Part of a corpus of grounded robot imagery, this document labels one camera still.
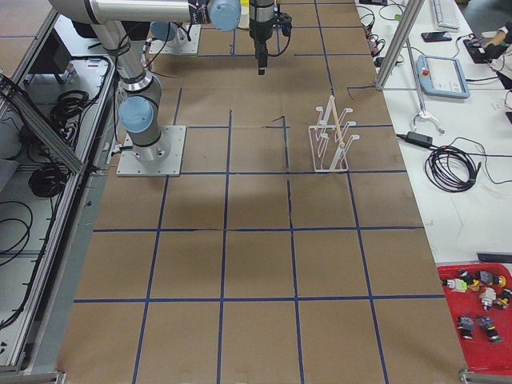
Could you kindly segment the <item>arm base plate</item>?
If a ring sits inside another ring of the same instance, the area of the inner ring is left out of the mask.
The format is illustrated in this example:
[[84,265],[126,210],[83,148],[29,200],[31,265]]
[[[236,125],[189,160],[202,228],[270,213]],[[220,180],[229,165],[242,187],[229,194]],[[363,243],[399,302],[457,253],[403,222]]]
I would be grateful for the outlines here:
[[186,126],[160,126],[161,136],[152,146],[140,147],[126,135],[124,150],[118,161],[120,177],[178,177],[182,168],[182,156],[186,141]]

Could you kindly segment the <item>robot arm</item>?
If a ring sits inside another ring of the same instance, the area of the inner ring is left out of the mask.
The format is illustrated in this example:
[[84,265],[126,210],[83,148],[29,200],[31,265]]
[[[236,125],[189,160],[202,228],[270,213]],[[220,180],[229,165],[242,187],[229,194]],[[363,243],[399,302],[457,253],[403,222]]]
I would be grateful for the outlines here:
[[142,64],[123,22],[211,24],[229,32],[238,27],[242,15],[239,1],[53,1],[51,5],[67,18],[90,25],[116,61],[121,86],[127,93],[118,117],[132,141],[134,156],[142,162],[163,159],[171,144],[158,124],[161,85]]

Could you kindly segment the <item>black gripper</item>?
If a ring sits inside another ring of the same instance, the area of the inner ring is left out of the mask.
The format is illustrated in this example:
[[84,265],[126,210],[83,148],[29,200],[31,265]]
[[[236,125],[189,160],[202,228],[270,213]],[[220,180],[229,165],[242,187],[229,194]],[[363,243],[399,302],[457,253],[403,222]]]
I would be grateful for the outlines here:
[[264,75],[268,65],[266,41],[271,38],[275,24],[274,1],[249,0],[250,36],[255,41],[258,75]]

